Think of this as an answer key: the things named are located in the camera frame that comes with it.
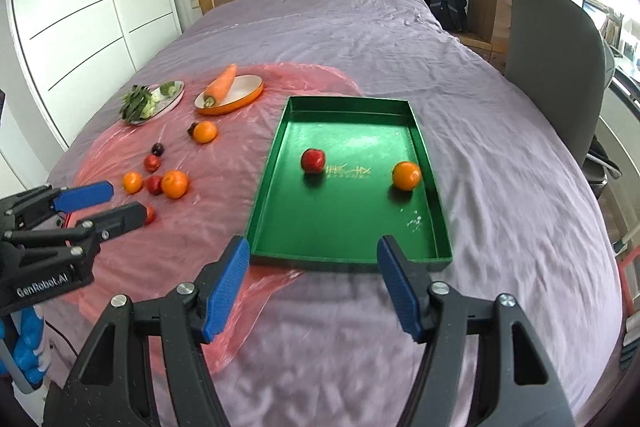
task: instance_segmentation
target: red plastic sheet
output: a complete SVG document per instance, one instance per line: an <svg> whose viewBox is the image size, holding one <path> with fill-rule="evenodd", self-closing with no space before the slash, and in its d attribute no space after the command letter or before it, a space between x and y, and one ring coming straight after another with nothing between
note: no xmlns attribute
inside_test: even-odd
<svg viewBox="0 0 640 427"><path fill-rule="evenodd" d="M248 107L224 116L197 114L193 100L220 71L198 78L158 78L158 82L184 80L182 101L167 115L140 127L118 122L92 145L74 185L108 180L115 195L110 203L76 212L69 222L132 200L150 204L156 220L102 245L94 265L95 283L65 296L92 323L113 295L125 293L133 301L156 298L180 282L192 281L202 266L216 261L234 234L242 234L254 202L262 169L282 110L289 96L342 94L359 96L356 84L340 71L323 66L276 64L240 68L238 74L258 74L264 91ZM210 120L218 137L198 145L187 134L193 121ZM145 178L143 159L156 142L164 144L162 165L155 174L172 169L186 172L188 192L179 200L145 188L129 195L122 188L126 172ZM301 272L251 266L242 282L225 331L204 346L209 369L222 370L244 343L268 298L299 277ZM157 344L152 357L159 360Z"/></svg>

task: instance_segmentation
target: blue glove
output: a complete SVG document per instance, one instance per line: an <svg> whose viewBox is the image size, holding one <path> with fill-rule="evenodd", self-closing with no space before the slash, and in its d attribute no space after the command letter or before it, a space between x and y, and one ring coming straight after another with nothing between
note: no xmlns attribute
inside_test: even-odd
<svg viewBox="0 0 640 427"><path fill-rule="evenodd" d="M47 338L42 308L30 306L21 312L20 337L15 344L14 360L31 384L38 384L47 374L51 363L51 350ZM4 324L0 321L0 340L4 339ZM7 368L0 361L0 375L7 374Z"/></svg>

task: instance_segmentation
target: purple bed sheet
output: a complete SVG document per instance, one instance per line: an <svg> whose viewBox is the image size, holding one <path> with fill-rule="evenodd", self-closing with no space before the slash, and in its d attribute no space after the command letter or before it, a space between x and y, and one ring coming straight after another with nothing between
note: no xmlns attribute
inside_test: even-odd
<svg viewBox="0 0 640 427"><path fill-rule="evenodd" d="M130 84L231 62L322 64L346 73L367 96L407 99L454 251L437 277L470 296L515 295L572 410L590 417L584 405L622 322L620 282L598 204L533 103L443 31L422 0L238 0L216 8L98 111L50 181L71 183L84 152L116 121ZM70 304L53 301L47 314L74 343L85 340L90 325ZM56 346L53 378L62 384L72 357ZM392 426L422 349L402 333L378 275L308 273L272 296L214 382L234 427ZM466 423L476 349L470 339L454 426ZM610 370L614 363L611 357ZM158 391L161 415L171 418L166 390ZM598 401L591 402L597 409Z"/></svg>

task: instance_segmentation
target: orange plate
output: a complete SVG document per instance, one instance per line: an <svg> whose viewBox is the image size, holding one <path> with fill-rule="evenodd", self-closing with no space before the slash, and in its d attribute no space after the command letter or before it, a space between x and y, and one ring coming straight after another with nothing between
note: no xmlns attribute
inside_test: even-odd
<svg viewBox="0 0 640 427"><path fill-rule="evenodd" d="M260 76L256 74L242 74L241 76L236 76L225 100L223 100L220 105L205 109L204 91L198 95L193 105L200 114L226 114L252 103L260 96L263 89L264 83Z"/></svg>

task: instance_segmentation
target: screw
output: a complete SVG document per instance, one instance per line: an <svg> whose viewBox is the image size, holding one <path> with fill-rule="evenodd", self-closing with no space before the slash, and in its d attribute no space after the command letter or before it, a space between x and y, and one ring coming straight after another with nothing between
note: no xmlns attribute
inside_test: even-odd
<svg viewBox="0 0 640 427"><path fill-rule="evenodd" d="M498 301L507 308L513 308L516 305L516 298L508 293L500 294Z"/></svg>
<svg viewBox="0 0 640 427"><path fill-rule="evenodd" d="M122 308L127 303L126 295L116 295L111 299L111 306L114 308Z"/></svg>
<svg viewBox="0 0 640 427"><path fill-rule="evenodd" d="M431 291L436 295L446 295L449 293L449 285L446 282L436 281L431 285Z"/></svg>
<svg viewBox="0 0 640 427"><path fill-rule="evenodd" d="M181 282L175 289L180 295L190 295L193 293L196 286L192 282Z"/></svg>

